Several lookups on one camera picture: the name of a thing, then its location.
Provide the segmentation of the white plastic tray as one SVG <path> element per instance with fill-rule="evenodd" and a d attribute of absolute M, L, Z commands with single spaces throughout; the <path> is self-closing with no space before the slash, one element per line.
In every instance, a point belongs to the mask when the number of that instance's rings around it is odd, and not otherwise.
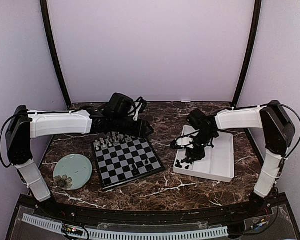
<path fill-rule="evenodd" d="M 186 149 L 179 149 L 173 164 L 173 171 L 178 174 L 229 183 L 235 176 L 234 137 L 230 133 L 220 132 L 213 140 L 214 148 L 205 148 L 205 158 L 193 162 L 191 169 L 174 167 L 177 159 L 186 157 Z"/>

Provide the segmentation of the black and white chessboard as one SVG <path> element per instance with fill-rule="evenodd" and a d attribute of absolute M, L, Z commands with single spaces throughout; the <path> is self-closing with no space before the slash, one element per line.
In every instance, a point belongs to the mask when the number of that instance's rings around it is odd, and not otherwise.
<path fill-rule="evenodd" d="M 91 142 L 96 162 L 97 173 L 104 191 L 127 184 L 129 182 L 152 176 L 165 170 L 165 167 L 148 138 L 125 136 L 121 142 L 113 143 L 107 139 L 106 148 L 95 149 L 95 141 Z M 137 167 L 133 175 L 132 165 Z"/>

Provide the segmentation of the black chess pawn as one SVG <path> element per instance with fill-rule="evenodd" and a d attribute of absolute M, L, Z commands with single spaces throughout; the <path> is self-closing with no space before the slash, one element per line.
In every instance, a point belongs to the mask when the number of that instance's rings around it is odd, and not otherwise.
<path fill-rule="evenodd" d="M 138 173 L 137 173 L 137 167 L 136 167 L 135 164 L 132 165 L 132 174 L 133 174 L 133 175 L 137 175 L 137 174 L 138 174 Z"/>

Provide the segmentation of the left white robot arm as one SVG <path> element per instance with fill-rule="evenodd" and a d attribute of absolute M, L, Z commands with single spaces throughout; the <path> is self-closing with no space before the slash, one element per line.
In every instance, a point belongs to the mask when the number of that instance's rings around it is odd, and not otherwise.
<path fill-rule="evenodd" d="M 2 162 L 2 165 L 5 168 L 14 166 L 34 198 L 41 203 L 41 210 L 48 217 L 57 218 L 61 208 L 52 200 L 53 194 L 34 161 L 32 140 L 64 134 L 110 132 L 146 138 L 154 133 L 154 128 L 149 121 L 134 119 L 129 113 L 110 116 L 92 106 L 77 110 L 39 111 L 20 105 L 0 129 L 0 159 L 3 159 L 2 142 L 5 141 L 8 163 Z"/>

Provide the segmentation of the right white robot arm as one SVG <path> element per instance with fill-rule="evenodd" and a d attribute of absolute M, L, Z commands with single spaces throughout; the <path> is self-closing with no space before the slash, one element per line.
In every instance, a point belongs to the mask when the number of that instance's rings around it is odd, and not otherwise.
<path fill-rule="evenodd" d="M 291 110 L 291 107 L 278 100 L 250 107 L 228 108 L 212 115 L 206 115 L 201 110 L 195 109 L 186 120 L 194 128 L 196 136 L 186 134 L 178 137 L 176 144 L 186 149 L 187 158 L 193 162 L 205 157 L 205 148 L 213 146 L 212 142 L 219 137 L 219 131 L 262 129 L 266 156 L 253 192 L 265 198 L 281 177 L 285 161 L 292 153 L 289 147 L 293 142 L 296 128 L 287 110 Z"/>

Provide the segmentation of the black chess pieces pile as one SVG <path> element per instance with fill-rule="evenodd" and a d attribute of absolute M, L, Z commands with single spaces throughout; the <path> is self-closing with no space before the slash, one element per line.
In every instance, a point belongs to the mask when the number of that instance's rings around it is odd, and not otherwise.
<path fill-rule="evenodd" d="M 193 167 L 193 162 L 187 161 L 186 157 L 184 157 L 183 159 L 176 159 L 174 167 L 177 169 L 190 170 Z"/>

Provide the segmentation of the green floral ceramic plate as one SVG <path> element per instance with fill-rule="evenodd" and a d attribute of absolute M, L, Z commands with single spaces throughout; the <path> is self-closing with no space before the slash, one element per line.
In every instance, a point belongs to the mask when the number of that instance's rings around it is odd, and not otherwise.
<path fill-rule="evenodd" d="M 53 181 L 65 191 L 81 189 L 92 176 L 91 161 L 81 154 L 70 154 L 58 161 L 53 170 Z"/>

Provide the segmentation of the black front rail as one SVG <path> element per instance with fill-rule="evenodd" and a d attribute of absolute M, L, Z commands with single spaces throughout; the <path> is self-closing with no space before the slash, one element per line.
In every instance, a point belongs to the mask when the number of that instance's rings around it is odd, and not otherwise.
<path fill-rule="evenodd" d="M 248 202 L 219 206 L 174 211 L 124 211 L 106 210 L 59 203 L 56 220 L 66 223 L 97 226 L 101 223 L 127 225 L 172 225 L 209 223 L 209 225 L 242 224 L 250 218 L 245 212 Z"/>

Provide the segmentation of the left black frame post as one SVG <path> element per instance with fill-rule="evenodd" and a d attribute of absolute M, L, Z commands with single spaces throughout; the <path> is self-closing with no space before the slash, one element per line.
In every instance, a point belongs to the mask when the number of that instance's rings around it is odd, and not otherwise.
<path fill-rule="evenodd" d="M 70 98 L 70 95 L 69 95 L 69 92 L 68 92 L 68 89 L 66 86 L 66 82 L 65 82 L 65 79 L 63 76 L 61 64 L 59 61 L 59 56 L 57 53 L 56 43 L 55 43 L 55 39 L 53 36 L 53 29 L 52 29 L 50 14 L 49 14 L 48 1 L 40 0 L 39 2 L 40 2 L 41 15 L 42 15 L 42 20 L 43 20 L 45 35 L 46 35 L 53 67 L 55 70 L 55 74 L 57 77 L 57 81 L 58 81 L 64 102 L 65 102 L 66 106 L 69 108 L 72 105 L 72 101 L 71 101 L 71 98 Z"/>

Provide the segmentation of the black frame post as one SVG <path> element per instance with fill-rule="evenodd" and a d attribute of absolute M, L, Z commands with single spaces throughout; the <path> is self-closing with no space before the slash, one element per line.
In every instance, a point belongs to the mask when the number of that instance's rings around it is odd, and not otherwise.
<path fill-rule="evenodd" d="M 255 45 L 255 41 L 256 41 L 258 26 L 259 26 L 261 8 L 262 8 L 262 0 L 255 0 L 246 51 L 245 51 L 240 75 L 238 78 L 238 83 L 237 83 L 235 93 L 234 93 L 234 96 L 233 96 L 233 99 L 231 102 L 233 107 L 236 107 L 239 103 L 240 96 L 241 96 L 241 93 L 242 93 L 242 90 L 243 90 L 243 87 L 245 84 L 245 80 L 246 80 L 246 77 L 248 74 L 248 70 L 249 70 L 249 66 L 250 66 L 250 62 L 251 62 L 251 58 L 252 58 L 252 54 L 253 54 L 253 50 L 254 50 L 254 45 Z"/>
<path fill-rule="evenodd" d="M 43 20 L 45 35 L 46 35 L 53 67 L 55 70 L 55 74 L 57 77 L 57 81 L 58 81 L 64 102 L 65 102 L 66 106 L 69 108 L 72 105 L 72 101 L 71 101 L 71 98 L 70 98 L 70 95 L 69 95 L 69 92 L 68 92 L 68 89 L 66 86 L 66 82 L 65 82 L 65 79 L 63 76 L 61 64 L 59 61 L 59 56 L 57 53 L 56 43 L 55 43 L 55 39 L 53 36 L 53 29 L 52 29 L 50 14 L 49 14 L 48 1 L 40 0 L 39 2 L 40 2 L 41 15 L 42 15 L 42 20 Z"/>

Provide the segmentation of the right black frame post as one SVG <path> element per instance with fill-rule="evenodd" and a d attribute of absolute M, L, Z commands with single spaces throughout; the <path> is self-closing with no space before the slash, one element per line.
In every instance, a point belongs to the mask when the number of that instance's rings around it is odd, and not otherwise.
<path fill-rule="evenodd" d="M 246 51 L 245 51 L 240 75 L 238 78 L 238 83 L 237 83 L 235 93 L 234 93 L 234 96 L 233 96 L 233 99 L 231 102 L 233 107 L 236 107 L 239 103 L 240 96 L 241 96 L 241 93 L 242 93 L 242 90 L 243 90 L 243 87 L 245 84 L 245 80 L 246 80 L 246 77 L 248 74 L 248 70 L 249 70 L 249 66 L 250 66 L 250 62 L 251 62 L 251 58 L 252 58 L 252 54 L 253 54 L 253 50 L 254 50 L 254 45 L 255 45 L 255 41 L 256 41 L 258 26 L 259 26 L 261 8 L 262 8 L 262 0 L 255 0 Z"/>

